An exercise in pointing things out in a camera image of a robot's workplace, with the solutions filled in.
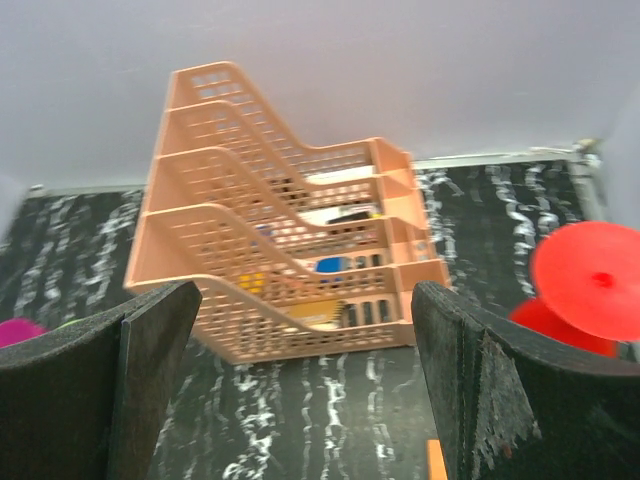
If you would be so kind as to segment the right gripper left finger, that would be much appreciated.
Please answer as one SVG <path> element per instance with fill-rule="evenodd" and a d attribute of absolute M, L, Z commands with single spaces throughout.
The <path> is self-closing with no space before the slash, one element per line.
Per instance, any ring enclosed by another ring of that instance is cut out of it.
<path fill-rule="evenodd" d="M 2 478 L 146 478 L 201 300 L 174 281 L 3 348 Z"/>

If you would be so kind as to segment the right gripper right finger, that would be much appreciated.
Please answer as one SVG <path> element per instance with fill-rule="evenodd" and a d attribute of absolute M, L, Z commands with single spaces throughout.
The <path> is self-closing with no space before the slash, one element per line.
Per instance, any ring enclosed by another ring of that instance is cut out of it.
<path fill-rule="evenodd" d="M 635 479 L 639 367 L 560 343 L 431 281 L 412 318 L 452 479 Z"/>

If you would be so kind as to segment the magenta plastic wine glass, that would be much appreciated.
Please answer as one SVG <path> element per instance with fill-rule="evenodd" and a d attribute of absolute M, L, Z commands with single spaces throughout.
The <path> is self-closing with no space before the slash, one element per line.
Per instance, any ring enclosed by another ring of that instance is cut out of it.
<path fill-rule="evenodd" d="M 38 337 L 48 329 L 26 318 L 12 318 L 0 324 L 0 347 L 5 348 Z"/>

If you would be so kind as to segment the red plastic wine glass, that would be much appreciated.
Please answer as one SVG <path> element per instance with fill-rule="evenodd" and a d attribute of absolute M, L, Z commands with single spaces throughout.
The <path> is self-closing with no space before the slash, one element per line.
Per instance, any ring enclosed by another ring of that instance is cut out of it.
<path fill-rule="evenodd" d="M 509 319 L 581 350 L 614 358 L 639 340 L 639 231 L 582 221 L 558 228 L 535 248 L 537 295 Z"/>

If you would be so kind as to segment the green plastic wine glass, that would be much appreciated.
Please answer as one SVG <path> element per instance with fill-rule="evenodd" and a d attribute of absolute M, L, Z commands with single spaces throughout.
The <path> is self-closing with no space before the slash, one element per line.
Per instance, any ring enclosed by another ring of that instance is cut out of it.
<path fill-rule="evenodd" d="M 72 326 L 72 325 L 76 325 L 76 324 L 80 323 L 81 321 L 82 321 L 82 319 L 76 319 L 76 320 L 68 321 L 68 322 L 60 325 L 58 327 L 58 329 L 62 329 L 62 328 L 66 328 L 66 327 L 69 327 L 69 326 Z"/>

